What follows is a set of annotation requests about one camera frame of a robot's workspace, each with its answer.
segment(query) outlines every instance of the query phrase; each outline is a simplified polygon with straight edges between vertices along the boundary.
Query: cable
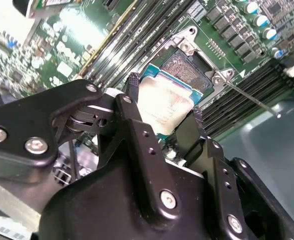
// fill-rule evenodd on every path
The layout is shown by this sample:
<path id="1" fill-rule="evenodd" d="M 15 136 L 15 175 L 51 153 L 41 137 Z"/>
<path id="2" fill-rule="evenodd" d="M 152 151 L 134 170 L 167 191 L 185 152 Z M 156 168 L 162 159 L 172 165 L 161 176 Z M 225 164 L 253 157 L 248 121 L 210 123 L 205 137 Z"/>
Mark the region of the cable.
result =
<path id="1" fill-rule="evenodd" d="M 69 141 L 69 148 L 70 148 L 70 164 L 71 164 L 71 182 L 78 180 L 80 176 L 80 169 L 79 169 L 79 163 L 77 159 L 77 152 L 75 149 L 75 146 L 73 144 L 73 141 Z"/>

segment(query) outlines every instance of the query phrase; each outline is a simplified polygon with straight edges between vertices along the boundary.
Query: metal lever arm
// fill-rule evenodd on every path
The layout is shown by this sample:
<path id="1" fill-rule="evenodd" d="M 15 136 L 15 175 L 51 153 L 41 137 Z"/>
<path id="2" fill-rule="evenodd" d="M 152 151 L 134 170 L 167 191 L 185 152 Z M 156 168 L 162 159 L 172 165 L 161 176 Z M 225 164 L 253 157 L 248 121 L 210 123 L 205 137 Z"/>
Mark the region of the metal lever arm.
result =
<path id="1" fill-rule="evenodd" d="M 101 96 L 97 87 L 77 80 L 0 106 L 0 129 L 8 136 L 0 142 L 0 177 L 29 183 L 46 177 L 56 160 L 60 137 L 79 136 L 65 128 L 70 113 Z M 27 151 L 26 142 L 33 138 L 41 138 L 48 149 L 42 154 Z"/>

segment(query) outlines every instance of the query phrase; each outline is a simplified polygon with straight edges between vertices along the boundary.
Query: white label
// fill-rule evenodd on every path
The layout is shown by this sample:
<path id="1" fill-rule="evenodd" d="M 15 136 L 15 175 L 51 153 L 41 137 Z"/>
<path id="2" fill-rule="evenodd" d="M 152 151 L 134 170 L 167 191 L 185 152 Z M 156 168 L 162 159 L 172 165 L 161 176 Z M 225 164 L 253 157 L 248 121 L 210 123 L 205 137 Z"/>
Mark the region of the white label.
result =
<path id="1" fill-rule="evenodd" d="M 72 73 L 72 68 L 62 61 L 57 67 L 57 71 L 62 73 L 65 77 L 68 78 L 70 74 Z"/>

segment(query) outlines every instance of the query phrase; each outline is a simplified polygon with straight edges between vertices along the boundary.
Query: capacitor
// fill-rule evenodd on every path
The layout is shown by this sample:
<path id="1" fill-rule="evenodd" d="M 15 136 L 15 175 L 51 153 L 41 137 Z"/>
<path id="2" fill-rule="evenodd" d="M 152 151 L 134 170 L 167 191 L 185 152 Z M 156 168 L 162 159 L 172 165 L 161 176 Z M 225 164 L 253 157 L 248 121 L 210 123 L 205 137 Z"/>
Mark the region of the capacitor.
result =
<path id="1" fill-rule="evenodd" d="M 262 32 L 262 37 L 264 39 L 272 40 L 276 37 L 277 31 L 275 29 L 272 29 L 270 27 L 267 27 L 263 32 Z"/>
<path id="2" fill-rule="evenodd" d="M 274 58 L 274 59 L 280 59 L 283 56 L 283 50 L 280 50 L 276 47 L 273 47 L 270 51 L 270 55 Z"/>
<path id="3" fill-rule="evenodd" d="M 44 64 L 44 60 L 41 57 L 34 57 L 31 61 L 31 65 L 35 68 L 35 69 L 39 69 L 43 64 Z"/>
<path id="4" fill-rule="evenodd" d="M 243 7 L 243 11 L 247 14 L 255 14 L 258 10 L 258 4 L 254 1 L 246 3 Z"/>
<path id="5" fill-rule="evenodd" d="M 257 27 L 264 27 L 268 24 L 268 18 L 265 15 L 257 15 L 252 22 Z"/>

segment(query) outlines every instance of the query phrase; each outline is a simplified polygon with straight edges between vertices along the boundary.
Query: white connector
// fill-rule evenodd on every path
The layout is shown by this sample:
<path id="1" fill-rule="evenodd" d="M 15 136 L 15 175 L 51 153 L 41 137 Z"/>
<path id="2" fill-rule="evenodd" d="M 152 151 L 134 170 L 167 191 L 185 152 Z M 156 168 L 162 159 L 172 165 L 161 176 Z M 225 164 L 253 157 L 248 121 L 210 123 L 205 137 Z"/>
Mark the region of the white connector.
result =
<path id="1" fill-rule="evenodd" d="M 283 72 L 290 78 L 293 78 L 294 77 L 294 66 L 292 67 L 289 67 L 289 68 L 285 68 L 283 70 Z"/>

